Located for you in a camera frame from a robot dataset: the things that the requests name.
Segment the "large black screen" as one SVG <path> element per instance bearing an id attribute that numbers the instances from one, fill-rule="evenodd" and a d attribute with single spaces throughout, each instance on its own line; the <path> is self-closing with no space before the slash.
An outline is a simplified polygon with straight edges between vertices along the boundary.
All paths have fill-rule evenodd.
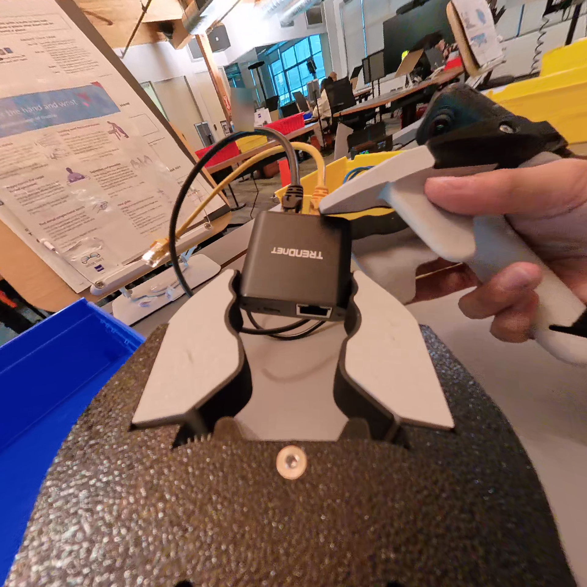
<path id="1" fill-rule="evenodd" d="M 400 68 L 404 52 L 430 49 L 439 41 L 455 42 L 446 7 L 448 1 L 409 1 L 383 23 L 385 73 Z"/>

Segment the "long wooden office desk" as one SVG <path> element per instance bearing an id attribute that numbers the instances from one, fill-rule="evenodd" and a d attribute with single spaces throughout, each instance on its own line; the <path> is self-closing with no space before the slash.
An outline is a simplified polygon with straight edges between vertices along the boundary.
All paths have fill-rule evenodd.
<path id="1" fill-rule="evenodd" d="M 376 109 L 382 106 L 390 106 L 392 103 L 398 102 L 399 100 L 407 99 L 412 96 L 422 94 L 422 92 L 428 91 L 429 88 L 432 88 L 432 92 L 434 92 L 439 87 L 444 86 L 445 84 L 451 82 L 453 79 L 457 77 L 460 77 L 463 73 L 464 66 L 460 64 L 458 67 L 451 68 L 449 70 L 444 70 L 437 76 L 431 79 L 427 79 L 420 84 L 416 84 L 415 86 L 409 87 L 407 89 L 394 90 L 386 94 L 381 94 L 377 98 L 371 98 L 356 106 L 348 107 L 344 110 L 341 110 L 338 113 L 334 113 L 333 117 L 337 118 L 355 116 L 356 114 L 363 111 Z"/>

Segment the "glass window wall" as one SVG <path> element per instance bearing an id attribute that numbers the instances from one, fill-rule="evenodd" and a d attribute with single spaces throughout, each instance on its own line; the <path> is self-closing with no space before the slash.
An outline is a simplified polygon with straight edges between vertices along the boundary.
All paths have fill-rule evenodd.
<path id="1" fill-rule="evenodd" d="M 295 92 L 308 97 L 307 84 L 327 76 L 320 35 L 274 45 L 265 62 L 280 106 L 293 102 Z"/>

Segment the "open cardboard box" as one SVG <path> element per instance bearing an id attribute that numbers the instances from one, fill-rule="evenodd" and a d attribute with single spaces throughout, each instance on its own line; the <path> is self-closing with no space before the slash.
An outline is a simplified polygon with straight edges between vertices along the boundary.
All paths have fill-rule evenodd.
<path id="1" fill-rule="evenodd" d="M 415 74 L 425 79 L 438 68 L 442 68 L 444 63 L 443 52 L 435 46 L 429 49 L 413 50 L 402 59 L 394 77 Z"/>

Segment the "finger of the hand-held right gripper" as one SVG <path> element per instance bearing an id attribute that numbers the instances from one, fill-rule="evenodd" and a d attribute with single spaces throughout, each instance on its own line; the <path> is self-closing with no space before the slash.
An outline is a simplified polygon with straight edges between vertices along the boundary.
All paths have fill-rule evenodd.
<path id="1" fill-rule="evenodd" d="M 396 153 L 352 180 L 343 183 L 319 204 L 321 215 L 362 212 L 378 205 L 390 207 L 380 199 L 384 187 L 415 172 L 433 168 L 435 157 L 427 146 Z"/>

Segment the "black computer monitor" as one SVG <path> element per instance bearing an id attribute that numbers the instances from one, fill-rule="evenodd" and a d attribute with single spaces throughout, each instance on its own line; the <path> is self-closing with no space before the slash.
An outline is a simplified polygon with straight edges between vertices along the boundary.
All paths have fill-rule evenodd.
<path id="1" fill-rule="evenodd" d="M 364 84 L 378 83 L 386 76 L 384 50 L 378 50 L 362 59 Z"/>

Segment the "person's right hand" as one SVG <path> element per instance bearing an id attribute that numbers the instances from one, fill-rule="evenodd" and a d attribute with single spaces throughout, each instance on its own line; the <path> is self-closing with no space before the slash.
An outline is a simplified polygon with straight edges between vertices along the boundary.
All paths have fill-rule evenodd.
<path id="1" fill-rule="evenodd" d="M 424 187 L 436 206 L 465 216 L 506 216 L 511 227 L 552 272 L 586 303 L 586 161 L 555 160 L 530 168 L 501 169 L 467 177 L 432 177 Z M 487 283 L 466 265 L 438 259 L 421 266 L 413 302 L 473 288 L 459 301 L 469 319 L 492 317 L 500 341 L 531 339 L 541 269 L 516 262 Z"/>

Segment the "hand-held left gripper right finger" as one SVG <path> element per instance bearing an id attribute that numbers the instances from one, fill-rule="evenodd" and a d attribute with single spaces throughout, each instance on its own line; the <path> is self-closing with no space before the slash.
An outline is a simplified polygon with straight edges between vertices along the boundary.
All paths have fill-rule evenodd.
<path id="1" fill-rule="evenodd" d="M 343 326 L 333 392 L 349 420 L 377 441 L 393 441 L 402 425 L 454 429 L 419 323 L 362 271 L 352 274 Z"/>

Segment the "red plastic bin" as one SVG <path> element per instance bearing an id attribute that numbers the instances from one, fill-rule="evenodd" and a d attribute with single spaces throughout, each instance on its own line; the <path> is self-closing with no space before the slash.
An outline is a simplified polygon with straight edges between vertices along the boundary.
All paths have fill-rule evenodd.
<path id="1" fill-rule="evenodd" d="M 265 125 L 265 128 L 271 128 L 282 135 L 289 135 L 297 130 L 305 128 L 304 114 L 298 112 L 291 116 L 272 121 Z"/>
<path id="2" fill-rule="evenodd" d="M 207 146 L 203 149 L 195 151 L 195 156 L 198 160 L 201 160 L 206 153 L 212 150 L 214 146 Z M 223 147 L 223 149 L 218 150 L 213 157 L 209 159 L 209 161 L 205 164 L 205 168 L 214 167 L 224 161 L 227 161 L 233 157 L 237 157 L 240 155 L 240 150 L 238 148 L 237 142 L 229 143 L 227 146 Z"/>

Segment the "black network switch box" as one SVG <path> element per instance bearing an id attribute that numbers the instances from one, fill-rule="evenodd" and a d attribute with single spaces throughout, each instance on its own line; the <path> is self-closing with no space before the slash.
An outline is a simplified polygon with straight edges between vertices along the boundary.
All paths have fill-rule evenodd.
<path id="1" fill-rule="evenodd" d="M 264 211 L 253 223 L 240 307 L 286 318 L 342 321 L 351 290 L 350 222 Z"/>

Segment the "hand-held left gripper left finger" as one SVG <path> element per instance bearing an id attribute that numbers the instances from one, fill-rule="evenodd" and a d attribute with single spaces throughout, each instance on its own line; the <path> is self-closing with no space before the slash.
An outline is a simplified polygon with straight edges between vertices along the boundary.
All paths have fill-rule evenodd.
<path id="1" fill-rule="evenodd" d="M 236 269 L 224 270 L 169 320 L 132 429 L 176 424 L 179 438 L 199 439 L 250 402 L 253 377 L 240 337 L 240 277 Z"/>

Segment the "blue plastic bin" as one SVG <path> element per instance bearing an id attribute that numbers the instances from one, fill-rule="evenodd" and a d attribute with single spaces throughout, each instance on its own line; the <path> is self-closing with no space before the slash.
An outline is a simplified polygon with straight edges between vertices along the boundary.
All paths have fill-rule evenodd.
<path id="1" fill-rule="evenodd" d="M 1 346 L 1 584 L 64 439 L 144 341 L 79 299 Z"/>

